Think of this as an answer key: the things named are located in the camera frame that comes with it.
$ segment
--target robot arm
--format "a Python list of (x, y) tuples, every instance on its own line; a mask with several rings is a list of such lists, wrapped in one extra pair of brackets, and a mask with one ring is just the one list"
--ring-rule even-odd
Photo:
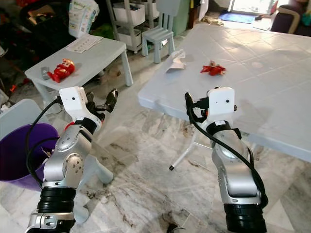
[(91, 150), (93, 133), (99, 130), (104, 114), (112, 112), (118, 97), (113, 89), (104, 105), (95, 106), (93, 95), (82, 87), (60, 90), (65, 110), (74, 124), (58, 139), (53, 155), (44, 166), (44, 181), (37, 210), (32, 213), (26, 233), (69, 233), (75, 223), (73, 199), (83, 174), (85, 157)]
[[(193, 102), (190, 94), (186, 93), (185, 99), (190, 122), (211, 139), (212, 160), (218, 170), (228, 230), (265, 233), (262, 208), (268, 199), (264, 185), (254, 165), (248, 162), (252, 152), (241, 141), (239, 129), (231, 128), (232, 114), (237, 108), (234, 105), (234, 90), (229, 87), (215, 88), (197, 102)], [(202, 117), (195, 115), (194, 108), (201, 109)]]

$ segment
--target white plastic table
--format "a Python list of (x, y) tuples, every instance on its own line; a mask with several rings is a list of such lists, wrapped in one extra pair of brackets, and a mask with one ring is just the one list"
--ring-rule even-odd
[[(142, 106), (189, 120), (184, 94), (236, 91), (234, 127), (250, 142), (311, 162), (311, 37), (197, 25), (179, 46), (184, 70), (165, 73), (170, 56), (138, 94)], [(224, 76), (200, 73), (210, 60)]]
[[(66, 48), (63, 48), (25, 71), (25, 74), (33, 81), (35, 87), (43, 97), (45, 104), (49, 104), (53, 99), (47, 92), (46, 86), (54, 90), (82, 86), (107, 67), (119, 55), (122, 58), (126, 85), (131, 86), (133, 79), (127, 60), (126, 44), (106, 38), (103, 38), (100, 43), (83, 53), (70, 52)], [(52, 79), (44, 80), (41, 69), (48, 67), (50, 72), (53, 72), (56, 66), (62, 63), (63, 58), (70, 59), (74, 62), (75, 71), (60, 83)]]

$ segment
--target red toy figure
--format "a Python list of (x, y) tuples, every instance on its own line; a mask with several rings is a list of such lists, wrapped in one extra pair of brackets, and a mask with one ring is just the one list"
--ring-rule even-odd
[(74, 63), (69, 59), (63, 59), (63, 63), (57, 65), (54, 73), (47, 72), (49, 77), (55, 82), (60, 83), (60, 81), (68, 77), (74, 71)]
[(201, 73), (209, 72), (209, 75), (214, 76), (216, 74), (223, 75), (225, 73), (225, 68), (221, 65), (216, 65), (214, 61), (210, 61), (209, 66), (203, 66)]

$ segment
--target white tile floor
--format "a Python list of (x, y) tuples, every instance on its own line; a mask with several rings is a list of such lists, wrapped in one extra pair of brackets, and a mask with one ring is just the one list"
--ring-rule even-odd
[[(176, 37), (176, 45), (182, 39)], [(152, 54), (130, 54), (133, 86), (124, 85), (121, 61), (116, 60), (105, 72), (101, 85), (85, 88), (95, 93), (98, 104), (110, 89), (119, 89), (116, 108), (94, 134), (91, 152), (115, 177), (107, 185), (94, 177), (84, 186), (76, 202), (85, 204), (90, 217), (83, 225), (75, 225), (72, 232), (165, 233), (170, 222), (184, 226), (186, 230), (181, 233), (227, 232), (210, 151), (196, 148), (173, 172), (168, 170), (189, 143), (194, 129), (187, 122), (139, 105), (138, 91), (161, 64), (153, 63)], [(34, 99), (42, 106), (40, 96), (30, 85), (20, 89), (13, 100), (22, 98)], [(60, 132), (70, 121), (64, 112), (50, 119)], [(265, 149), (255, 167), (269, 198), (264, 209), (268, 232), (310, 232), (311, 165)], [(39, 193), (0, 183), (0, 232), (22, 233), (38, 201)]]

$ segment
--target purple plastic basin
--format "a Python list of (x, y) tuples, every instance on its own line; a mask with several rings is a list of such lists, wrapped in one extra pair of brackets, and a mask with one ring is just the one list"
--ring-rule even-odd
[[(22, 188), (40, 191), (35, 179), (26, 167), (25, 139), (31, 125), (22, 126), (9, 133), (0, 141), (0, 181), (9, 182)], [(37, 142), (49, 137), (58, 137), (56, 129), (49, 124), (38, 123), (29, 137), (29, 149)], [(44, 160), (47, 158), (41, 147), (54, 149), (56, 140), (40, 144), (32, 154), (32, 165), (38, 177), (43, 179)]]

